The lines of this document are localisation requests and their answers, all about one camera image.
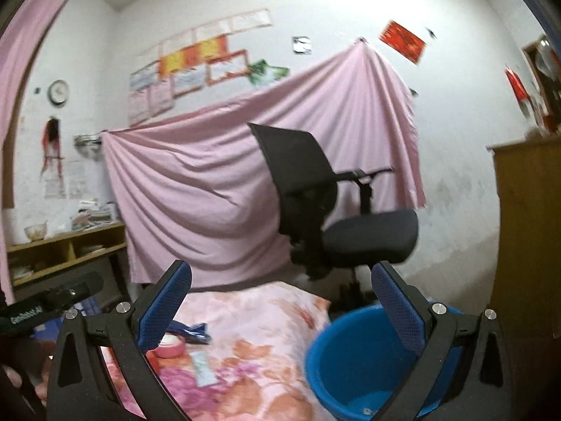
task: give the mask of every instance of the red object on wall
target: red object on wall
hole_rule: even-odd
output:
[[[514,94],[516,95],[516,99],[518,101],[529,100],[529,94],[526,91],[526,89],[524,88],[524,84],[520,80],[520,77],[518,77],[518,74],[516,74],[510,68],[507,68],[505,70],[505,72],[507,74],[508,81],[512,85],[512,90],[514,90]]]

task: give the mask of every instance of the bowl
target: bowl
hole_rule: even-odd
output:
[[[47,223],[42,225],[32,225],[24,229],[25,235],[31,242],[42,241],[47,235]]]

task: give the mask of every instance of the pink curtain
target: pink curtain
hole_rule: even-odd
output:
[[[335,171],[395,167],[374,183],[378,211],[424,206],[411,104],[392,67],[359,42],[274,87],[105,133],[133,281],[156,282],[176,258],[192,265],[195,287],[249,280],[288,261],[278,197],[247,122],[310,131]],[[358,204],[358,188],[341,185],[330,219],[358,214]]]
[[[25,0],[0,38],[0,96],[2,97],[0,100],[0,141],[2,146],[27,65],[41,37],[66,1]],[[8,272],[4,233],[0,236],[0,283],[8,303],[12,303],[13,293]]]

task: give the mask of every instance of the mesh backrest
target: mesh backrest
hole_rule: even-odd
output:
[[[425,323],[381,264],[372,268],[372,289],[403,346],[420,356],[426,345]]]
[[[280,233],[311,246],[321,245],[321,225],[337,201],[337,183],[329,183],[334,172],[322,148],[306,131],[249,126],[279,193]],[[309,188],[322,182],[325,186]],[[302,195],[290,194],[306,188]]]

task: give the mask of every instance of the silver bolt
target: silver bolt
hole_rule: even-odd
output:
[[[443,303],[433,303],[433,312],[437,315],[444,315],[448,309]]]
[[[485,316],[487,317],[487,319],[494,320],[496,319],[496,312],[492,309],[487,309],[485,311]]]
[[[70,309],[68,312],[66,312],[65,316],[69,320],[73,320],[75,317],[78,316],[78,311],[76,309]]]
[[[121,302],[117,304],[117,312],[119,313],[127,313],[131,309],[130,302]]]

